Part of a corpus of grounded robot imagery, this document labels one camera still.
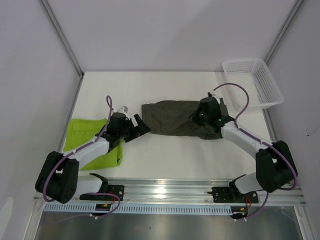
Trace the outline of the dark olive shorts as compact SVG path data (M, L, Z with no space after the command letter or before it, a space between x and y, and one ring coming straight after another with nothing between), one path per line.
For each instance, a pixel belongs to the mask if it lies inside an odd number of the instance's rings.
M190 116L200 105L199 101L163 100L141 106L141 118L152 134L178 137L199 137L204 140L219 139L210 127L199 126Z

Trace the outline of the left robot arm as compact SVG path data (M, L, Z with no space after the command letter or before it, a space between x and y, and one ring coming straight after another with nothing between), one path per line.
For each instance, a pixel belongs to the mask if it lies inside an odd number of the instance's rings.
M111 152L121 141L128 143L151 132L138 114L134 119L137 125L125 113L115 112L100 132L79 147L65 153L50 152L36 180L35 190L42 193L46 202L69 202L77 192L80 168Z

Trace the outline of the lime green shorts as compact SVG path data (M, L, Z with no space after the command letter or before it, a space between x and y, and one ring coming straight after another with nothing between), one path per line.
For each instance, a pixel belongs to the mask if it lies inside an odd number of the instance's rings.
M70 159L79 161L81 171L117 167L123 159L122 141L113 150L109 143L100 138L95 142L107 120L88 120L73 118L67 127L63 154L71 153Z

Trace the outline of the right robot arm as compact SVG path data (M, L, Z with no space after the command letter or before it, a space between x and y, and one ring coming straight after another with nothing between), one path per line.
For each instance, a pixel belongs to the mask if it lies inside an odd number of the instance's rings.
M201 99L190 120L201 127L208 127L221 139L235 144L255 160L255 172L239 176L229 183L228 196L232 201L239 202L252 191L272 193L275 190L290 190L284 185L291 181L291 187L296 186L298 172L289 146L282 140L273 142L240 127L234 118L222 114L216 98Z

